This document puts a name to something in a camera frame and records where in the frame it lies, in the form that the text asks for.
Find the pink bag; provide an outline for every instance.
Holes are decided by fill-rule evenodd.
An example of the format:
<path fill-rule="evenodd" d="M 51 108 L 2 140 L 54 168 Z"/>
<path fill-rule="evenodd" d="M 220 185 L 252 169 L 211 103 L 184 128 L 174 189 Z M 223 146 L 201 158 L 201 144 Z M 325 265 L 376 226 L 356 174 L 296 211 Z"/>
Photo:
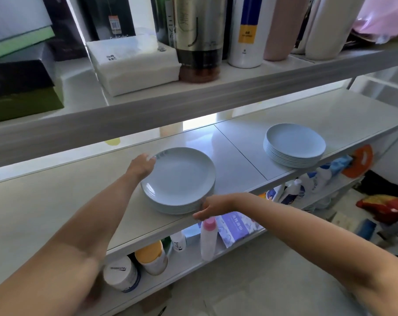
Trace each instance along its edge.
<path fill-rule="evenodd" d="M 386 43 L 398 35 L 398 0 L 366 0 L 353 29 L 372 34 L 376 43 Z"/>

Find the hand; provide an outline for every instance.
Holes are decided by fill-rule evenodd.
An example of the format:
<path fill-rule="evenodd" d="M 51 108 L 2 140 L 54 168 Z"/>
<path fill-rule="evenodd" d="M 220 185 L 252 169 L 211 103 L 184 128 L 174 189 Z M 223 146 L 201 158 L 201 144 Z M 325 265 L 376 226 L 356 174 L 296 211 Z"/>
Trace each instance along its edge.
<path fill-rule="evenodd" d="M 143 153 L 130 162 L 127 169 L 128 174 L 134 175 L 139 181 L 143 180 L 146 176 L 151 174 L 155 165 L 155 158 L 148 158 L 148 154 Z"/>
<path fill-rule="evenodd" d="M 236 194 L 213 195 L 206 198 L 202 210 L 193 214 L 194 219 L 204 221 L 211 216 L 218 216 L 235 211 Z"/>

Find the floor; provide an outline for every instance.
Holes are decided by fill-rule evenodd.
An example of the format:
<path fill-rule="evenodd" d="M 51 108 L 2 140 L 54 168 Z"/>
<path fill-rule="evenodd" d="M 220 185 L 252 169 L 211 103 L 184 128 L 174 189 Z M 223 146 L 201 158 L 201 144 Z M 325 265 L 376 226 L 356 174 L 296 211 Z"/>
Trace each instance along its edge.
<path fill-rule="evenodd" d="M 336 204 L 366 218 L 351 190 Z M 317 266 L 269 233 L 174 283 L 172 298 L 144 314 L 136 304 L 118 316 L 363 316 L 365 311 Z"/>

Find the pink cap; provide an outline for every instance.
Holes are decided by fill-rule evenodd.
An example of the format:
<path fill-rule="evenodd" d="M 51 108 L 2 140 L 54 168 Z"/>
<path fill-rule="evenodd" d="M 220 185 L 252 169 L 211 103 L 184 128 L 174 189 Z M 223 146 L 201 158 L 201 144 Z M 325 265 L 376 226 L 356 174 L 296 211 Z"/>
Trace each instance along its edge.
<path fill-rule="evenodd" d="M 215 217 L 210 217 L 206 219 L 205 221 L 202 222 L 203 228 L 205 228 L 208 231 L 212 231 L 215 228 L 217 228 L 217 221 L 215 220 Z"/>

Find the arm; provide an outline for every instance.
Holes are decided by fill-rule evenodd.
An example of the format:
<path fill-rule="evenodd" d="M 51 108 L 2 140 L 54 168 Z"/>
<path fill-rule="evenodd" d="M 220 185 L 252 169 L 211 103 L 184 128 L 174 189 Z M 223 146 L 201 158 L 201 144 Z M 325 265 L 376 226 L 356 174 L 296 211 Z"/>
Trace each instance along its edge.
<path fill-rule="evenodd" d="M 90 291 L 130 197 L 154 168 L 142 154 L 127 172 L 81 207 L 0 285 L 0 316 L 73 315 Z"/>
<path fill-rule="evenodd" d="M 194 218 L 237 211 L 353 292 L 376 315 L 398 315 L 398 258 L 314 215 L 249 193 L 208 197 Z"/>

